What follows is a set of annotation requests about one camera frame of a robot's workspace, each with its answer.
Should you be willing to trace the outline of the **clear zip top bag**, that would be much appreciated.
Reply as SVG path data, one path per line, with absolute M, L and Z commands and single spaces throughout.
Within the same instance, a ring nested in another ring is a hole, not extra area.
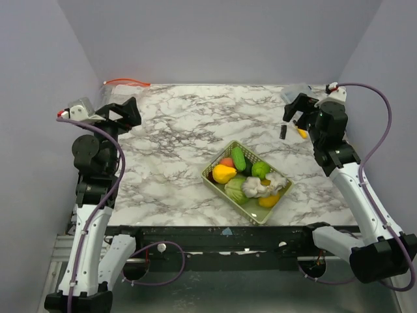
M 151 86 L 151 83 L 131 78 L 116 78 L 104 81 L 102 85 L 109 88 L 111 95 L 130 96 L 142 94 Z

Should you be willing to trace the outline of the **green toy cucumber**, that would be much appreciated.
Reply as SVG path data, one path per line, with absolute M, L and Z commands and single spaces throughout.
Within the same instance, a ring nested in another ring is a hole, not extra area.
M 237 171 L 244 171 L 246 169 L 245 156 L 240 147 L 234 147 L 231 150 L 231 158 Z

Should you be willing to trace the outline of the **orange toy peach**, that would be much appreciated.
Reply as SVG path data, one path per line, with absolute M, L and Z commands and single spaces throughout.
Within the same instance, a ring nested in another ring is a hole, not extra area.
M 231 167 L 231 168 L 234 168 L 235 167 L 234 162 L 233 162 L 233 159 L 231 157 L 227 157 L 227 158 L 221 159 L 219 161 L 219 164 L 220 165 L 227 166 L 227 167 Z

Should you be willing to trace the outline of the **yellow toy pear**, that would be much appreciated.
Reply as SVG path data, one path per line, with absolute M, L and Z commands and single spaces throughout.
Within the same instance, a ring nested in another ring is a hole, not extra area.
M 225 185 L 232 178 L 237 175 L 237 170 L 235 168 L 225 166 L 223 164 L 216 165 L 212 170 L 213 179 L 219 183 Z

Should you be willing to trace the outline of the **yellow toy lemon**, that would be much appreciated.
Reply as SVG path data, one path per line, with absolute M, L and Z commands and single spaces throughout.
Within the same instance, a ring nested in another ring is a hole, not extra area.
M 271 209 L 273 208 L 273 206 L 275 206 L 280 200 L 280 194 L 276 194 L 276 195 L 270 195 L 268 197 L 260 197 L 258 198 L 258 204 L 259 206 L 266 208 L 266 209 Z

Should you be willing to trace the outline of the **pale green toy lettuce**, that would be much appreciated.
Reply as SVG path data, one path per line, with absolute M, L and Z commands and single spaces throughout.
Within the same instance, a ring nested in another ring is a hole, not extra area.
M 244 205 L 249 201 L 249 198 L 242 191 L 242 185 L 245 178 L 233 178 L 224 186 L 225 194 L 238 205 Z

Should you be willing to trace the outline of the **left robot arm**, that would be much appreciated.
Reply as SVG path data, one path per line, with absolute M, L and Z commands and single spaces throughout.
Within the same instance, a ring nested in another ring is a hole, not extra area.
M 141 125 L 141 116 L 134 97 L 97 110 L 88 98 L 81 98 L 60 111 L 57 121 L 89 133 L 72 144 L 78 170 L 75 234 L 62 281 L 56 292 L 46 296 L 44 308 L 48 312 L 110 312 L 112 289 L 124 264 L 145 248 L 142 238 L 118 234 L 109 250 L 102 252 L 126 167 L 118 137 Z

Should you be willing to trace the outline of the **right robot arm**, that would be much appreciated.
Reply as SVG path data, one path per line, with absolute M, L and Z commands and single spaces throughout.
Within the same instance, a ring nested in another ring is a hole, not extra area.
M 283 120 L 290 122 L 301 112 L 296 125 L 308 132 L 316 162 L 345 198 L 362 237 L 314 223 L 304 228 L 299 242 L 303 253 L 312 256 L 326 250 L 346 261 L 360 282 L 370 283 L 409 270 L 416 255 L 416 236 L 405 234 L 384 207 L 375 210 L 380 201 L 360 171 L 359 156 L 344 139 L 348 122 L 344 101 L 335 93 L 323 100 L 299 93 L 285 105 Z

